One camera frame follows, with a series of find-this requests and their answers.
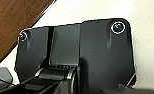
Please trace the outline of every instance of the black plastic part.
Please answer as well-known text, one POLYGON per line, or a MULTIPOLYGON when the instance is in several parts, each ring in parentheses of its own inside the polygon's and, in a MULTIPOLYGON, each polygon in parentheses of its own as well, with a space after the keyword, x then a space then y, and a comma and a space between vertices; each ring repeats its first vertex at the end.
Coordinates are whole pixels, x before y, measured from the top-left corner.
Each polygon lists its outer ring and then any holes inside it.
POLYGON ((43 69, 39 75, 41 79, 65 80, 69 69, 43 69))
POLYGON ((118 90, 134 74, 130 24, 125 19, 85 21, 80 35, 80 94, 101 94, 118 90), (121 34, 111 30, 112 24, 125 24, 121 34))
POLYGON ((79 63, 79 36, 80 24, 55 27, 49 65, 77 67, 79 63))
POLYGON ((19 39, 16 57, 16 72, 20 82, 32 77, 38 69, 48 65, 53 27, 27 29, 27 39, 19 39))

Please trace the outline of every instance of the white wall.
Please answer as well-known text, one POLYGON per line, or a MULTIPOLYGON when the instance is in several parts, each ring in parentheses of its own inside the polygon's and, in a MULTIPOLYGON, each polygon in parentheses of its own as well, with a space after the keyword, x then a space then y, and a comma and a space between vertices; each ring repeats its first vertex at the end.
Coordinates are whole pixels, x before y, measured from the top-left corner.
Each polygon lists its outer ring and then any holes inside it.
POLYGON ((131 24, 135 88, 154 89, 154 0, 57 0, 34 27, 114 17, 131 24))

